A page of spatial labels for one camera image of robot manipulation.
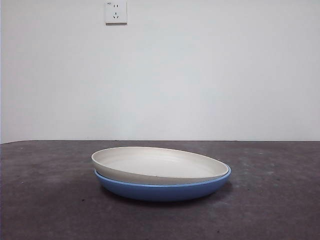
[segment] white bowl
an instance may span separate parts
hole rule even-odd
[[[115,147],[92,155],[103,177],[135,184],[175,185],[210,181],[228,173],[221,161],[208,156],[157,147]]]

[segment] outlet faceplate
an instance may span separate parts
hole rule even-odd
[[[104,22],[106,25],[127,24],[127,1],[107,1],[104,6]]]

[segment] blue bowl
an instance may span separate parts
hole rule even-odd
[[[228,180],[231,168],[228,165],[227,167],[228,173],[214,180],[176,185],[129,183],[106,178],[96,170],[94,173],[107,190],[122,197],[151,202],[174,202],[196,199],[214,193]]]

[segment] white wall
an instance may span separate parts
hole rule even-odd
[[[2,0],[1,140],[320,140],[320,1]]]

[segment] plate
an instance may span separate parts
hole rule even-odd
[[[221,188],[228,180],[231,169],[222,177],[196,183],[175,184],[175,185],[148,185],[123,181],[116,181],[100,175],[94,171],[100,183],[110,192],[119,196],[151,202],[175,202],[191,200],[212,194]]]
[[[97,172],[116,181],[174,185],[210,181],[228,172],[221,161],[208,156],[157,147],[115,147],[92,155]]]

